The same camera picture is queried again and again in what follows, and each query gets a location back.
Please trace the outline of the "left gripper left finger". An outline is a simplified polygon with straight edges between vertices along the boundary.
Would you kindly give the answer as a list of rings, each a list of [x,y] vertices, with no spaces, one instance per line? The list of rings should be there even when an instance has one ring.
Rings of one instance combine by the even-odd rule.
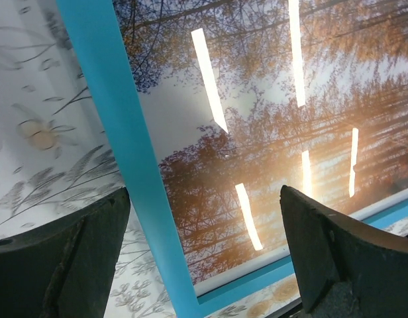
[[[0,317],[103,317],[127,228],[122,187],[0,240]]]

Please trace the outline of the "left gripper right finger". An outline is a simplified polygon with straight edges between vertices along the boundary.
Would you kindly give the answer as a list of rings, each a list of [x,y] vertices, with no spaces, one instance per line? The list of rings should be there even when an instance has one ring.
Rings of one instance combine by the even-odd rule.
[[[408,238],[280,191],[301,317],[408,317]]]

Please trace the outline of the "blue picture frame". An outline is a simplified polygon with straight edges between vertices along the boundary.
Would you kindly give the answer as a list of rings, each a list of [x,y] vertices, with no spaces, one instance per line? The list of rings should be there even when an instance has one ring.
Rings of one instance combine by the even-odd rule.
[[[192,282],[113,2],[60,1],[58,5],[176,315],[282,314],[299,301],[282,216],[286,244],[277,254],[263,254],[242,264],[231,276],[212,277],[199,285]],[[345,215],[405,236],[408,188]]]

